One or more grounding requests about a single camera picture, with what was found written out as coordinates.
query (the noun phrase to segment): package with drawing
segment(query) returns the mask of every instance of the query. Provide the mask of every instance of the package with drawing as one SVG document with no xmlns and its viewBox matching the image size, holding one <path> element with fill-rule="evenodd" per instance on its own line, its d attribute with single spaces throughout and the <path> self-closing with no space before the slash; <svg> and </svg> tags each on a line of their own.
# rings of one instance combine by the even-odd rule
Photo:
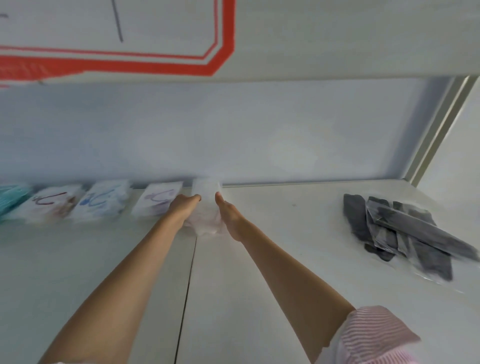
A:
<svg viewBox="0 0 480 364">
<path fill-rule="evenodd" d="M 97 182 L 83 196 L 70 217 L 78 222 L 117 216 L 125 208 L 131 191 L 129 180 Z"/>
<path fill-rule="evenodd" d="M 188 222 L 198 236 L 215 234 L 222 227 L 220 211 L 215 203 L 215 193 L 221 192 L 222 186 L 218 180 L 196 178 L 193 180 L 192 195 L 199 194 L 202 200 L 188 218 Z"/>
<path fill-rule="evenodd" d="M 0 184 L 0 216 L 6 214 L 32 193 L 32 186 L 27 183 Z"/>
<path fill-rule="evenodd" d="M 85 194 L 81 184 L 45 188 L 7 215 L 9 219 L 45 223 L 64 218 Z"/>
<path fill-rule="evenodd" d="M 165 214 L 182 186 L 183 182 L 149 184 L 133 207 L 132 215 L 146 217 Z"/>
</svg>

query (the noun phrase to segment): person's right hand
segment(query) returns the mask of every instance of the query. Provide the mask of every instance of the person's right hand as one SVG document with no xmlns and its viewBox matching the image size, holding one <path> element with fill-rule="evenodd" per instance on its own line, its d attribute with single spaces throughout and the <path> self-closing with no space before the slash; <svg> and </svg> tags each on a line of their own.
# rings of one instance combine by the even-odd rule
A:
<svg viewBox="0 0 480 364">
<path fill-rule="evenodd" d="M 220 192 L 215 194 L 215 202 L 220 209 L 220 215 L 228 232 L 236 241 L 241 241 L 242 223 L 246 221 L 245 218 L 235 206 L 223 199 Z"/>
</svg>

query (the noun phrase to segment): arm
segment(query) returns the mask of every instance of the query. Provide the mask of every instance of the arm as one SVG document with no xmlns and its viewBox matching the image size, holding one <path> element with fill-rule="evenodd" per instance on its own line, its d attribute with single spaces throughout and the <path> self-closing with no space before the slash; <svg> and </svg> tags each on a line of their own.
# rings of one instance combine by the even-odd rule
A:
<svg viewBox="0 0 480 364">
<path fill-rule="evenodd" d="M 265 278 L 314 363 L 355 308 L 337 291 L 271 241 L 217 193 L 220 214 L 232 238 L 241 242 Z"/>
<path fill-rule="evenodd" d="M 39 364 L 126 363 L 158 272 L 200 196 L 179 195 L 143 240 L 92 292 Z"/>
</svg>

